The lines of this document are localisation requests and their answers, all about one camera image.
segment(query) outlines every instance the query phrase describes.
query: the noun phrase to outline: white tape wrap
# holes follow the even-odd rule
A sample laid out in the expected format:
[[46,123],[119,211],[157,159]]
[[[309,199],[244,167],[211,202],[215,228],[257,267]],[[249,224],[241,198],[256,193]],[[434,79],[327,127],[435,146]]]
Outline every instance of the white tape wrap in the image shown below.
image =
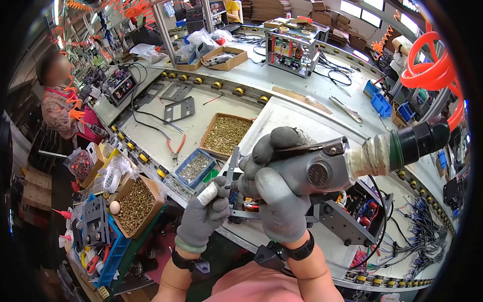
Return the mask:
[[210,183],[210,185],[198,195],[199,202],[201,202],[203,206],[209,204],[210,201],[212,201],[216,195],[218,195],[219,188],[220,186],[215,182]]

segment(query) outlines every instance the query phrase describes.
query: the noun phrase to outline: wrist strap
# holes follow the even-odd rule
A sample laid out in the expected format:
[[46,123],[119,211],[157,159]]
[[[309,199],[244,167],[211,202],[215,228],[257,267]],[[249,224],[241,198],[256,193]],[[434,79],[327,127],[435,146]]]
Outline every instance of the wrist strap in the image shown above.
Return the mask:
[[315,240],[312,236],[312,233],[310,233],[309,230],[307,231],[309,232],[310,238],[301,247],[293,250],[283,247],[284,253],[288,257],[292,258],[293,260],[300,261],[310,256],[313,251],[313,247],[315,246]]

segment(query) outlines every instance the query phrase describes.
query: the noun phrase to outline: box of brass screws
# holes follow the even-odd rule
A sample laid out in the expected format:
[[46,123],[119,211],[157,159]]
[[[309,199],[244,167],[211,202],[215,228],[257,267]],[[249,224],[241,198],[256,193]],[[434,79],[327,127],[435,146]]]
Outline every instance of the box of brass screws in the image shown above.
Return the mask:
[[117,226],[126,238],[137,238],[156,217],[164,205],[159,188],[151,179],[139,175],[130,179],[116,196],[121,209],[113,215]]
[[201,138],[200,148],[214,158],[227,160],[251,127],[251,119],[217,113]]

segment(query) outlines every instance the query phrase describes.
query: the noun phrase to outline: yellow shirt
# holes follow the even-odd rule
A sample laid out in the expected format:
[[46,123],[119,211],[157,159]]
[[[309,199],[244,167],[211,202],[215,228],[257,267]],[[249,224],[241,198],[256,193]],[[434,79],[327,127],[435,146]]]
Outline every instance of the yellow shirt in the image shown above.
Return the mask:
[[[225,8],[227,10],[227,13],[229,14],[232,14],[233,11],[239,11],[240,10],[240,7],[238,7],[238,4],[235,2],[235,1],[228,1],[227,3],[225,3]],[[230,22],[241,22],[240,21],[240,18],[236,18],[236,19],[231,19],[230,17],[228,17],[228,20]]]

